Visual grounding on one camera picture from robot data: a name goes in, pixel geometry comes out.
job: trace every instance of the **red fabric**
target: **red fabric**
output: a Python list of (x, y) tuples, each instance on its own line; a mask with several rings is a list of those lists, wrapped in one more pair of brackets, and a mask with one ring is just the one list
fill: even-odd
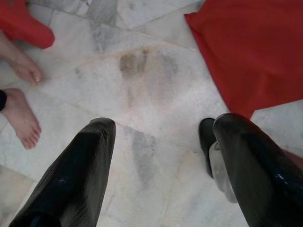
[(42, 49), (54, 42), (51, 29), (30, 16), (24, 0), (0, 0), (0, 30), (10, 39), (21, 39)]
[(186, 15), (231, 112), (303, 99), (302, 12), (302, 0), (206, 0)]

